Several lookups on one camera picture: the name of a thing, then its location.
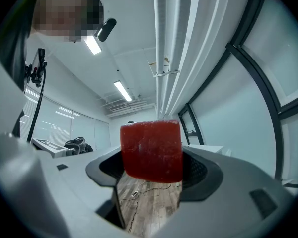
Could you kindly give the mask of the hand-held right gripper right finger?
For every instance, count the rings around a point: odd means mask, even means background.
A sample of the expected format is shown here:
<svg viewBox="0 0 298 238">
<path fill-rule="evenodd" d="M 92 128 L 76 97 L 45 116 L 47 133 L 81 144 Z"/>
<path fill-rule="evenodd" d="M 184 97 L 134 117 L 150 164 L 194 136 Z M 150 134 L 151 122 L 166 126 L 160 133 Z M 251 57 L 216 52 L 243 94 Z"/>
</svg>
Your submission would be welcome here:
<svg viewBox="0 0 298 238">
<path fill-rule="evenodd" d="M 285 215 L 294 197 L 256 165 L 183 148 L 176 212 L 156 238 L 260 238 Z"/>
</svg>

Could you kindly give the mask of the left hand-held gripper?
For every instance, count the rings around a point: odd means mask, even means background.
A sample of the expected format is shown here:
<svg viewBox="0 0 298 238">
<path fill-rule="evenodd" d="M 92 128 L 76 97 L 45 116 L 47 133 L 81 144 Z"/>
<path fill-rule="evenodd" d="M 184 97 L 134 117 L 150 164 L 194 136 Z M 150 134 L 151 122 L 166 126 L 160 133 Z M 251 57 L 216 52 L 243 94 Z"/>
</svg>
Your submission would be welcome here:
<svg viewBox="0 0 298 238">
<path fill-rule="evenodd" d="M 75 154 L 74 148 L 66 148 L 45 139 L 32 138 L 31 143 L 36 149 L 50 153 L 52 158 L 73 156 Z"/>
</svg>

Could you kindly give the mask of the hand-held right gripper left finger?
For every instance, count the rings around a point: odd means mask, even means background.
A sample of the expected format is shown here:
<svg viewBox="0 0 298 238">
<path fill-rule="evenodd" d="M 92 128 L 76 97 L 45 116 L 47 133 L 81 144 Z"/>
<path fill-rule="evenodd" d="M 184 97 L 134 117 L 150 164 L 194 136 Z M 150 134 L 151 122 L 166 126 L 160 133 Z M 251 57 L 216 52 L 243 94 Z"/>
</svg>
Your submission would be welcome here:
<svg viewBox="0 0 298 238">
<path fill-rule="evenodd" d="M 93 160 L 109 157 L 119 146 L 69 157 L 52 158 L 38 150 L 45 181 L 72 238 L 130 238 L 132 235 L 108 222 L 96 210 L 111 199 L 111 187 L 99 186 L 85 171 Z"/>
</svg>

